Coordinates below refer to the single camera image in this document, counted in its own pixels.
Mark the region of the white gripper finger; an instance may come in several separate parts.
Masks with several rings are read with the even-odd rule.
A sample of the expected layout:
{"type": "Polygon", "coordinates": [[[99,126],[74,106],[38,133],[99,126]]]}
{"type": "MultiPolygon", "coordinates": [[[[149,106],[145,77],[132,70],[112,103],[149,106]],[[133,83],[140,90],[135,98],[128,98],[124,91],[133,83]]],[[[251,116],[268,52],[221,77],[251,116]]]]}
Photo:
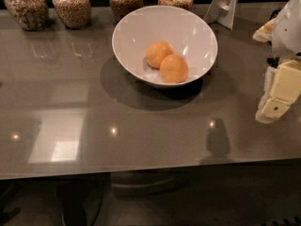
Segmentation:
{"type": "Polygon", "coordinates": [[[262,95],[261,100],[258,104],[257,112],[255,114],[255,120],[258,121],[258,122],[261,122],[261,123],[272,123],[272,122],[275,121],[274,119],[265,116],[262,112],[263,107],[264,107],[265,103],[268,100],[271,87],[273,85],[273,81],[274,81],[274,77],[275,77],[275,70],[276,70],[275,68],[269,66],[266,69],[266,72],[265,72],[264,85],[263,85],[263,95],[262,95]]]}

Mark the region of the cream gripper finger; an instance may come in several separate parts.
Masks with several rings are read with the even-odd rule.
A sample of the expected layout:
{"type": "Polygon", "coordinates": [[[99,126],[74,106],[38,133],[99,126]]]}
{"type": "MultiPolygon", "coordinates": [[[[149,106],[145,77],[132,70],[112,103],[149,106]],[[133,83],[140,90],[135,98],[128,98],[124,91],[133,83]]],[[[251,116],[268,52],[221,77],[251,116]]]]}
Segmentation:
{"type": "Polygon", "coordinates": [[[288,60],[275,70],[272,86],[263,103],[261,113],[277,120],[283,116],[301,95],[301,62],[288,60]]]}

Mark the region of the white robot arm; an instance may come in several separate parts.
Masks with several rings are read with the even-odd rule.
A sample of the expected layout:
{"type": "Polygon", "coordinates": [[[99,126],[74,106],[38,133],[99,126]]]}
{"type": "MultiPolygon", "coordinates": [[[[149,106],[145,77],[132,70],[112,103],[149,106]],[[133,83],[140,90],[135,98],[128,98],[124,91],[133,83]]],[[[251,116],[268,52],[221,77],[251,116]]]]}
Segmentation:
{"type": "Polygon", "coordinates": [[[270,41],[279,57],[276,68],[265,73],[264,94],[255,119],[262,123],[279,120],[301,95],[301,0],[289,0],[276,18],[257,30],[253,39],[270,41]]]}

